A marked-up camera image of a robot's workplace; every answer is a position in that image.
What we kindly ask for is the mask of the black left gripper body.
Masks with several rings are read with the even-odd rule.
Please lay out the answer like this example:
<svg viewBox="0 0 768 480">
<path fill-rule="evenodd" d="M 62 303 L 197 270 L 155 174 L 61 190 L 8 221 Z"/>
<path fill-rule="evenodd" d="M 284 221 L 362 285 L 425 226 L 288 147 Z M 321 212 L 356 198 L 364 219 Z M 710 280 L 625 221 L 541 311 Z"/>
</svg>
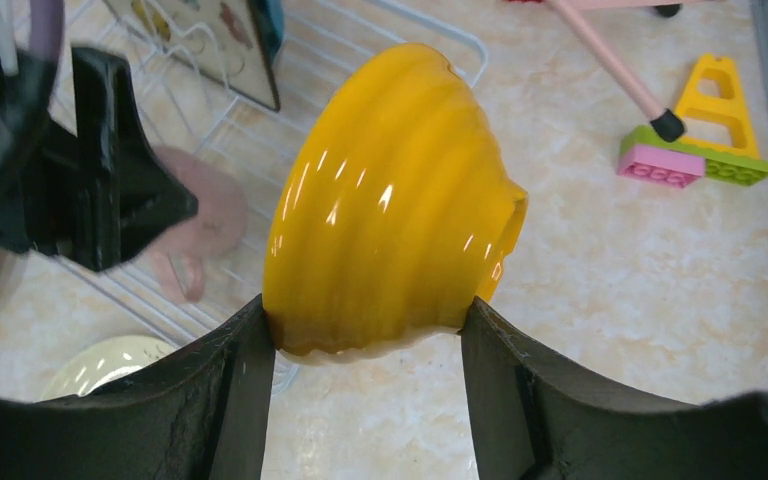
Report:
<svg viewBox="0 0 768 480">
<path fill-rule="evenodd" d="M 62 170 L 77 140 L 49 115 L 64 14 L 62 6 L 31 7 L 21 49 L 0 8 L 0 247 L 14 253 L 73 254 Z"/>
</svg>

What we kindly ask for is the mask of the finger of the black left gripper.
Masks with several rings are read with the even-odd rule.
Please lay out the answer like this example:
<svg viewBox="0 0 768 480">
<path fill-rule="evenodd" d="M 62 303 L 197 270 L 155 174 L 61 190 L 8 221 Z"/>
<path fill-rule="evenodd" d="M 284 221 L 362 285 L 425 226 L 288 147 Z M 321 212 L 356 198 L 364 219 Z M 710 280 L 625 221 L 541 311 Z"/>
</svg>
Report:
<svg viewBox="0 0 768 480">
<path fill-rule="evenodd" d="M 128 61 L 90 46 L 71 55 L 79 168 L 72 259 L 104 272 L 192 218 L 198 200 L 148 141 Z"/>
</svg>

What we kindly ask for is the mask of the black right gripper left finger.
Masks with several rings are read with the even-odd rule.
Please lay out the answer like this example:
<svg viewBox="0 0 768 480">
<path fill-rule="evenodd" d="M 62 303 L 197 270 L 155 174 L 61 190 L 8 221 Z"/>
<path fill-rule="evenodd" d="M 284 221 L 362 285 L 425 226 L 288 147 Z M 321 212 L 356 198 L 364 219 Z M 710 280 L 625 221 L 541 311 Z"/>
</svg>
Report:
<svg viewBox="0 0 768 480">
<path fill-rule="evenodd" d="M 275 354 L 254 299 L 88 395 L 0 398 L 0 479 L 257 479 Z"/>
</svg>

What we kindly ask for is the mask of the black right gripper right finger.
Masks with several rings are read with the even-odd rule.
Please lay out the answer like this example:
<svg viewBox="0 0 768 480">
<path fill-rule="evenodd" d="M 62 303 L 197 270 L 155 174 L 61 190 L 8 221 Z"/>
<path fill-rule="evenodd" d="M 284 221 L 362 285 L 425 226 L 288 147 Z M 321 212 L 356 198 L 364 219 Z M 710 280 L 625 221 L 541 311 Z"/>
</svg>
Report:
<svg viewBox="0 0 768 480">
<path fill-rule="evenodd" d="M 768 391 L 700 406 L 624 385 L 475 300 L 461 351 L 483 479 L 768 479 Z"/>
</svg>

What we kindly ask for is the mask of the pink mug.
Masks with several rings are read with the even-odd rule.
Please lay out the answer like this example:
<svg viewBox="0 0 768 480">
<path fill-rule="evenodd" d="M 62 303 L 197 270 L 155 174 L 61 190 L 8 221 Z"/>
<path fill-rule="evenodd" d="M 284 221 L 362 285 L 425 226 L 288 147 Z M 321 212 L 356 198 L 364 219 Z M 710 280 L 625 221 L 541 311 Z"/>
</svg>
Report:
<svg viewBox="0 0 768 480">
<path fill-rule="evenodd" d="M 196 197 L 198 212 L 167 229 L 145 254 L 166 298 L 197 302 L 206 284 L 204 260 L 232 250 L 245 234 L 245 192 L 233 176 L 184 150 L 160 145 L 155 154 Z"/>
</svg>

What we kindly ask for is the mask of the cream small leaf plate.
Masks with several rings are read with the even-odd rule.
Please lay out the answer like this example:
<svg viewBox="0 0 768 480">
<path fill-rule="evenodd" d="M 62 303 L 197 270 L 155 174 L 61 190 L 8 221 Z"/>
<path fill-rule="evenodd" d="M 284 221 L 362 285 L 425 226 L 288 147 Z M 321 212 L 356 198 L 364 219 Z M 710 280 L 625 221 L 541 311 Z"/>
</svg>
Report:
<svg viewBox="0 0 768 480">
<path fill-rule="evenodd" d="M 40 401 L 85 396 L 173 353 L 176 347 L 147 335 L 123 335 L 100 341 L 72 357 L 53 376 Z"/>
</svg>

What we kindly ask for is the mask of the square floral plate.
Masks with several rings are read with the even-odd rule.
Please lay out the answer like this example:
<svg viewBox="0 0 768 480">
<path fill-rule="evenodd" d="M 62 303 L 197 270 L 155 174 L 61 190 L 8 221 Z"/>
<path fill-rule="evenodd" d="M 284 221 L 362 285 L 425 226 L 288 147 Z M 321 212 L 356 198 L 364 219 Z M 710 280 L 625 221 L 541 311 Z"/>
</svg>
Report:
<svg viewBox="0 0 768 480">
<path fill-rule="evenodd" d="M 279 111 L 274 64 L 268 60 L 253 1 L 108 1 L 116 19 L 202 76 Z"/>
</svg>

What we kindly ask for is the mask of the yellow bowl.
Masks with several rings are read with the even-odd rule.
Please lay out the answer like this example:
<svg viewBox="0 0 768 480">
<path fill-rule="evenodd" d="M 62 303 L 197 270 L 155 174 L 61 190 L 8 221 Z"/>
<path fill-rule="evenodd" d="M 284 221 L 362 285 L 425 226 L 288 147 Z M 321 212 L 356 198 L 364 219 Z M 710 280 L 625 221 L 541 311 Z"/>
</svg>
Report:
<svg viewBox="0 0 768 480">
<path fill-rule="evenodd" d="M 421 43 L 382 51 L 331 98 L 275 209 L 262 303 L 276 347 L 350 362 L 461 330 L 528 203 L 449 60 Z"/>
</svg>

